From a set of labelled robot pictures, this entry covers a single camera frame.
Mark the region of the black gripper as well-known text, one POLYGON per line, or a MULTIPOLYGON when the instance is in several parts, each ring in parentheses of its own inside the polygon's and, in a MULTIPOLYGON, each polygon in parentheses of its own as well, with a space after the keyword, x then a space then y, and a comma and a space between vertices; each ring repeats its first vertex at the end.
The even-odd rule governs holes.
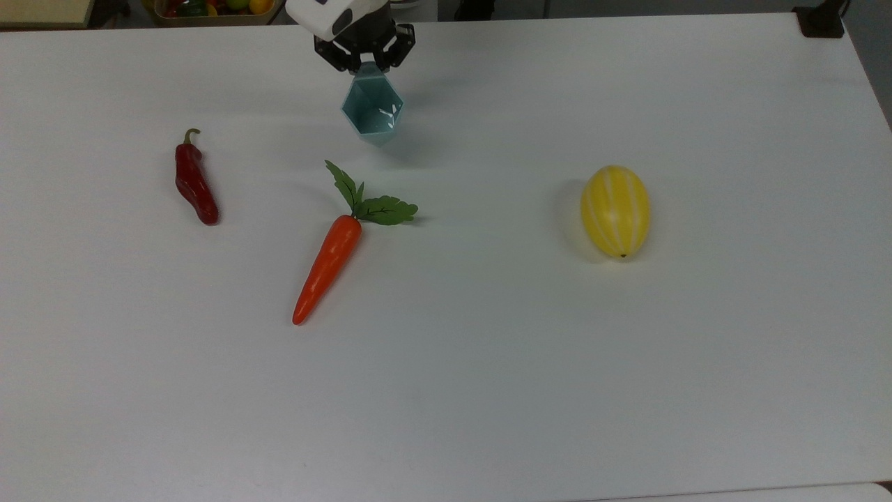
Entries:
POLYGON ((388 3, 373 4, 361 15, 357 4, 347 8, 332 25, 334 41, 314 36, 314 51, 335 70, 354 75, 361 55, 372 54, 381 71, 403 64, 415 46, 415 26, 395 23, 388 3))

